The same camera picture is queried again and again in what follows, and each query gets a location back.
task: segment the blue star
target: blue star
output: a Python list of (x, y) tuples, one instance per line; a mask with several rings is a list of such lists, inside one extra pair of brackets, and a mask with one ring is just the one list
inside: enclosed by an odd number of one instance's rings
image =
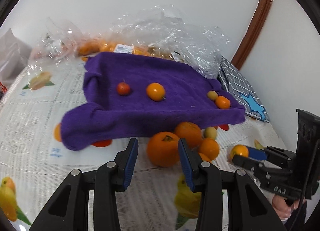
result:
[(262, 107), (260, 104), (258, 104), (254, 98), (252, 97), (251, 93), (249, 93), (248, 96), (246, 96), (245, 94), (240, 93), (240, 96), (247, 102), (247, 104), (249, 105), (251, 111), (253, 112), (257, 112), (260, 114), (261, 116), (261, 120), (265, 120), (266, 116), (264, 115), (264, 111), (266, 111), (266, 109), (264, 107)]

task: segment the table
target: table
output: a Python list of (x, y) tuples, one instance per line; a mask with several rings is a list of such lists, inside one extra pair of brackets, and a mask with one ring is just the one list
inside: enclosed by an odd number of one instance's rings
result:
[[(113, 160), (129, 141), (117, 139), (110, 146), (89, 146), (82, 151), (70, 151), (56, 141), (53, 130), (64, 113), (86, 102), (82, 91), (85, 69), (84, 62), (76, 58), (48, 70), (53, 86), (23, 90), (28, 82), (25, 69), (0, 102), (0, 178), (10, 176), (14, 180), (18, 205), (30, 221), (72, 169), (97, 169)], [(271, 124), (247, 117), (228, 131), (218, 129), (220, 154), (212, 163), (222, 170), (235, 171), (227, 160), (230, 149), (236, 144), (253, 147), (255, 139), (263, 146), (285, 148)], [(147, 142), (147, 138), (139, 138), (131, 185), (125, 193), (116, 195), (120, 226), (122, 230), (174, 230), (177, 210), (173, 201), (182, 169), (180, 164), (170, 168), (152, 165), (145, 153)], [(225, 193), (223, 230), (228, 230), (227, 201)], [(92, 216), (93, 193), (89, 198), (89, 230), (93, 230)], [(194, 230), (195, 224), (196, 219), (190, 219), (180, 230)], [(17, 220), (14, 225), (19, 230), (23, 223)]]

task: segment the human hand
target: human hand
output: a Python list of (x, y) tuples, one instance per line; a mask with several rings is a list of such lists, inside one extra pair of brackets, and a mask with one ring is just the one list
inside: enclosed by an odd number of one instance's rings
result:
[(292, 211), (297, 209), (299, 206), (299, 200), (296, 200), (290, 207), (285, 203), (285, 199), (281, 196), (274, 195), (272, 199), (272, 207), (282, 221), (286, 221), (290, 216)]

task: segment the small red fruit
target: small red fruit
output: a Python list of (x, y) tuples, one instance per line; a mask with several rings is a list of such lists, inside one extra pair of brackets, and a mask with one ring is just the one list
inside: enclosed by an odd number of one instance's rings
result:
[(222, 130), (224, 130), (224, 131), (228, 131), (228, 130), (229, 130), (228, 124), (220, 125), (219, 127), (220, 127)]
[(92, 145), (95, 147), (106, 147), (108, 145), (111, 145), (112, 140), (103, 140), (93, 143)]
[(130, 86), (125, 82), (121, 82), (117, 86), (117, 93), (120, 96), (127, 96), (130, 94)]

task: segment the purple towel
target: purple towel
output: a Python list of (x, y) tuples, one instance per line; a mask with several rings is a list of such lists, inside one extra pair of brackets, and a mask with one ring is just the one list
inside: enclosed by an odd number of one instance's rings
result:
[[(100, 53), (89, 58), (85, 68), (86, 104), (70, 110), (61, 122), (63, 144), (78, 151), (90, 144), (123, 137), (150, 137), (173, 131), (189, 121), (200, 128), (244, 122), (244, 107), (216, 79), (206, 79), (187, 64), (159, 58)], [(119, 96), (118, 83), (125, 81), (131, 94)], [(160, 83), (165, 100), (152, 101), (146, 95), (150, 83)], [(207, 98), (214, 90), (231, 101), (231, 108), (218, 109)]]

